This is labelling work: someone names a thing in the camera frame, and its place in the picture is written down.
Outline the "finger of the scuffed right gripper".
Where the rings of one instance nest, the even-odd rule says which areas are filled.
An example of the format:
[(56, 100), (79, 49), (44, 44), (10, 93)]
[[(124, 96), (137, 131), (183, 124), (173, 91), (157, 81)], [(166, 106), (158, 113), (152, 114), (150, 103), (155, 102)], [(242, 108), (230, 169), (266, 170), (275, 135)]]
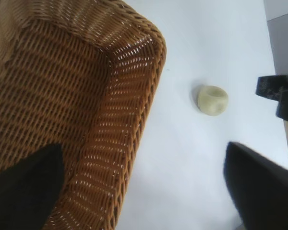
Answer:
[(288, 75), (263, 76), (258, 78), (256, 94), (278, 101), (283, 91), (288, 90)]

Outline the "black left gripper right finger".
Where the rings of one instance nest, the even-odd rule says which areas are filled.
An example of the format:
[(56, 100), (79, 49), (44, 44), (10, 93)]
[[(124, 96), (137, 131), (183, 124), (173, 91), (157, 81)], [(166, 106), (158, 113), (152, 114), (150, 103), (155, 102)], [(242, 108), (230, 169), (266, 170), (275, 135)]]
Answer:
[(247, 230), (288, 230), (288, 170), (238, 142), (229, 142), (224, 178)]

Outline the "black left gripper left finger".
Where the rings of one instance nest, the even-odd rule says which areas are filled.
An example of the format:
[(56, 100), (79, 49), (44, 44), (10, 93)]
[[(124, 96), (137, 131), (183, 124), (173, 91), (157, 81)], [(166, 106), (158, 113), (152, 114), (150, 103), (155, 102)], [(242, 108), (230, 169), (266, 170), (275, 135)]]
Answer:
[(61, 144), (49, 144), (0, 173), (0, 230), (41, 230), (64, 183)]

